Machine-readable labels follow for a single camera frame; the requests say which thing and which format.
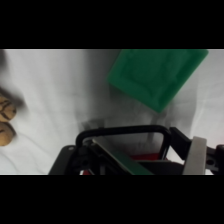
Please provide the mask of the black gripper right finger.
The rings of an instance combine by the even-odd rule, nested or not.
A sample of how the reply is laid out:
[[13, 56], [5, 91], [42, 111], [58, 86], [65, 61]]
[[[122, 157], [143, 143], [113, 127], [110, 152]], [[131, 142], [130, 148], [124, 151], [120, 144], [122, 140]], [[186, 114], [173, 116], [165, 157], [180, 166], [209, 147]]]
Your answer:
[[179, 129], [170, 128], [171, 147], [184, 161], [183, 175], [204, 175], [206, 167], [207, 140], [201, 137], [189, 139]]

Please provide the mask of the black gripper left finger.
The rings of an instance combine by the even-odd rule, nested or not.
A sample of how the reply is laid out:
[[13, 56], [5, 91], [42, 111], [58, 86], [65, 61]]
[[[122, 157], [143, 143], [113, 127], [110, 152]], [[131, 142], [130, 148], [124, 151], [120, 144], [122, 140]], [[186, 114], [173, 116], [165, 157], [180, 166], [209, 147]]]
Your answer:
[[93, 142], [111, 156], [125, 171], [131, 175], [151, 175], [151, 172], [135, 162], [128, 155], [118, 150], [112, 143], [104, 137], [96, 137]]

